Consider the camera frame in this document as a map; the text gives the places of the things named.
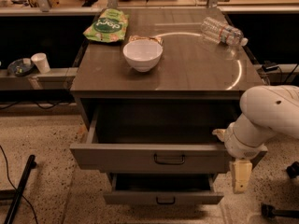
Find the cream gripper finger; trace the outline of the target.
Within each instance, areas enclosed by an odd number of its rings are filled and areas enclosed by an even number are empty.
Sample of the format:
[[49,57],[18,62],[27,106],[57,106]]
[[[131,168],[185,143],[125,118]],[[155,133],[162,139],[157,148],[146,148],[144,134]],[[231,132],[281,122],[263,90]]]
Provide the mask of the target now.
[[230,171],[232,175],[232,185],[234,193],[243,193],[247,190],[251,172],[252,163],[248,160],[235,160],[230,162]]
[[215,129],[212,131],[212,134],[217,136],[220,141],[224,142],[225,141],[225,132],[226,132],[225,129]]

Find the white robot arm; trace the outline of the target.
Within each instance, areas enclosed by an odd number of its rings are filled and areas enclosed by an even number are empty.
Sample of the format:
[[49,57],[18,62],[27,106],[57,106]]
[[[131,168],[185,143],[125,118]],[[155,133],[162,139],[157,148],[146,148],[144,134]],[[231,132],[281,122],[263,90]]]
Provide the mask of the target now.
[[216,135],[235,158],[231,161],[233,192],[247,190],[252,160],[263,150],[264,143],[277,133],[299,138],[299,88],[291,85],[256,86],[240,98],[241,115]]

